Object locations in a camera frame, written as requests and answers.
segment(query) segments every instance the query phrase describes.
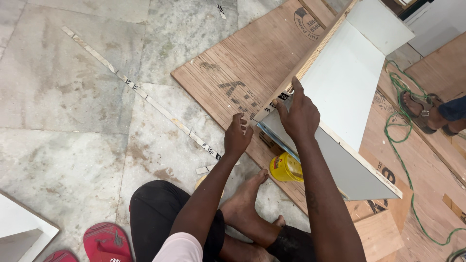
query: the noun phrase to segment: hand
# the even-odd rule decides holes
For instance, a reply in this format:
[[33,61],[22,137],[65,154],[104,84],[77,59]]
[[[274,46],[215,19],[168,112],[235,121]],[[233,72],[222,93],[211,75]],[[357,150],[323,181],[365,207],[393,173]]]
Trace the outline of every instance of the hand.
[[240,158],[251,142],[254,131],[251,126],[244,126],[247,121],[242,119],[243,116],[244,113],[233,115],[233,121],[225,132],[225,155]]
[[288,112],[287,107],[281,101],[274,99],[273,103],[278,110],[285,131],[293,142],[298,145],[308,142],[309,139],[314,139],[315,131],[320,122],[320,113],[311,99],[304,95],[304,89],[295,76],[291,83],[295,93],[290,111]]

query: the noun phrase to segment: printed logo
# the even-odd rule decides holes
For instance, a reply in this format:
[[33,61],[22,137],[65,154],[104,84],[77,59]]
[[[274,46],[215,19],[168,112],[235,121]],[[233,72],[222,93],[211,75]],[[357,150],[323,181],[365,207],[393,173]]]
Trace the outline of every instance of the printed logo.
[[295,24],[301,32],[312,41],[319,39],[319,35],[315,32],[321,26],[312,15],[306,12],[304,7],[298,8],[295,11]]

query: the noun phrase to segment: blue jeans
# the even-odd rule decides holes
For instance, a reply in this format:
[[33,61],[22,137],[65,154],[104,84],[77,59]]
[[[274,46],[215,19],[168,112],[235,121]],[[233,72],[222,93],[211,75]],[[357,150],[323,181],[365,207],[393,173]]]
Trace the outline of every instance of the blue jeans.
[[441,104],[439,112],[450,122],[466,118],[466,96]]

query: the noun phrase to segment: person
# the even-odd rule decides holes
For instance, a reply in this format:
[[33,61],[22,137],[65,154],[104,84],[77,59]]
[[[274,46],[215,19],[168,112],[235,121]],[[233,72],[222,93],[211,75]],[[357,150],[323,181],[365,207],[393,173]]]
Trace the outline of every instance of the person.
[[[246,180],[218,209],[234,164],[253,135],[243,113],[225,132],[225,155],[189,196],[167,181],[151,181],[130,200],[130,227],[137,262],[174,261],[365,261],[361,239],[314,137],[320,113],[294,77],[290,110],[274,100],[281,122],[296,144],[304,178],[311,233],[270,223],[255,208],[267,170]],[[229,225],[253,241],[225,233]]]
[[407,91],[400,94],[401,107],[424,133],[433,134],[441,128],[452,137],[466,129],[466,96],[446,103],[435,94],[428,96],[433,105]]

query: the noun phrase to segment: black pants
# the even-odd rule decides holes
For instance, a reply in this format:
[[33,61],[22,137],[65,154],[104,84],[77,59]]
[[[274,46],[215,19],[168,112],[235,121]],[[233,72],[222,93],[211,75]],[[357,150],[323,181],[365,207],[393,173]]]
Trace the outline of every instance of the black pants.
[[[155,180],[138,188],[130,202],[130,225],[137,262],[152,262],[178,212],[190,195],[170,182]],[[225,238],[223,214],[217,210],[204,245],[204,262],[218,258]],[[281,262],[316,261],[309,233],[284,226],[267,252]]]

